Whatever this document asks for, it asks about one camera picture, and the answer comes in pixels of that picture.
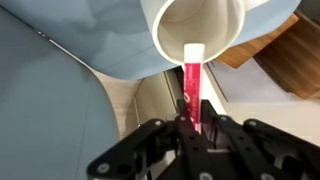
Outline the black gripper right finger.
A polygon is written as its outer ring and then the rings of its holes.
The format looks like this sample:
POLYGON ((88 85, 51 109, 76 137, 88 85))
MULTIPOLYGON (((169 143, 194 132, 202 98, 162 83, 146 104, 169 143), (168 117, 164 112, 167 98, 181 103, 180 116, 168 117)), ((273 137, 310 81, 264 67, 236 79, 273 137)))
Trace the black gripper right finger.
POLYGON ((201 105, 202 131, 219 180, 277 180, 277 170, 242 125, 218 114, 208 100, 201 105))

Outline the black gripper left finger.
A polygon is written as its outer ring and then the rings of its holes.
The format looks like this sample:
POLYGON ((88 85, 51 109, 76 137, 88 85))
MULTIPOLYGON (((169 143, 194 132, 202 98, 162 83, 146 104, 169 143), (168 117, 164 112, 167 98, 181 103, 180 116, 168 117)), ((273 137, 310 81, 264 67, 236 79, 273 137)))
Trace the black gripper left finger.
POLYGON ((178 100, 177 107, 176 123, 187 180, 214 180, 204 140, 193 127, 185 101, 178 100))

